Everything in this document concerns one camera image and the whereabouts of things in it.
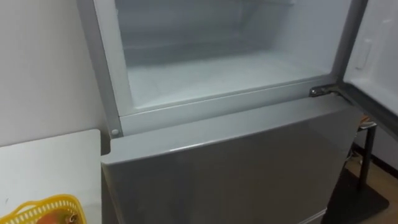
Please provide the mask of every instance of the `white wall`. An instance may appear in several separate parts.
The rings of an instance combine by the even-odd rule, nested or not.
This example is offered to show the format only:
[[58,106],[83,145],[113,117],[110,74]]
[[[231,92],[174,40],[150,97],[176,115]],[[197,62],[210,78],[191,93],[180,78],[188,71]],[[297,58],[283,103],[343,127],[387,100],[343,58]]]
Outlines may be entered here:
[[[360,132],[355,142],[364,147],[365,137],[366,132]],[[376,131],[373,155],[398,170],[398,142],[381,128]]]
[[106,132],[74,0],[0,1],[0,128],[0,146]]

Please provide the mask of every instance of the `refrigerator door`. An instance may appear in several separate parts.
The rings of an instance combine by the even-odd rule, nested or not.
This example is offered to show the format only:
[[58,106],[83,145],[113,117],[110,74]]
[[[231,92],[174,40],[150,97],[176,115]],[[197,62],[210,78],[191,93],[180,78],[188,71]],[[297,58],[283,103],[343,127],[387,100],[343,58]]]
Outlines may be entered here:
[[360,117],[327,95],[113,139],[102,165],[119,222],[310,223]]
[[363,1],[363,9],[338,87],[398,139],[398,0]]

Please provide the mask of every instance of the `white table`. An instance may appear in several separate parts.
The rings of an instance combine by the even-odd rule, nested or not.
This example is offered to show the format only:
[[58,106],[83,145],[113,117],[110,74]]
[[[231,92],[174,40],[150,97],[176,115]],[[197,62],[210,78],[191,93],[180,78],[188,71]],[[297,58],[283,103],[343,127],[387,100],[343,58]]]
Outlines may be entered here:
[[0,147],[0,217],[28,200],[78,198],[88,223],[101,223],[100,131]]

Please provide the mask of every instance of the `screw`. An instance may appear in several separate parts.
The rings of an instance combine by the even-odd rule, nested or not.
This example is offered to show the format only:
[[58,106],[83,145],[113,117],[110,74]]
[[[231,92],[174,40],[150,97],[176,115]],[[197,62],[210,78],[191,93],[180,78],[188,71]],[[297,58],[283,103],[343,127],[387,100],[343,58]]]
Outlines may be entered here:
[[113,136],[117,136],[119,134],[119,130],[114,129],[114,130],[111,131],[111,133],[112,133]]

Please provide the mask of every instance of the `freezer compartment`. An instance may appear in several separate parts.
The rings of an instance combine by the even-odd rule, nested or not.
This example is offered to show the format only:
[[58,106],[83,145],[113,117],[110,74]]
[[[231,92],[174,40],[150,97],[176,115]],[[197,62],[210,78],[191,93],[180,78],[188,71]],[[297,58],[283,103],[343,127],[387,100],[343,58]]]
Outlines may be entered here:
[[118,0],[137,112],[329,75],[347,0]]

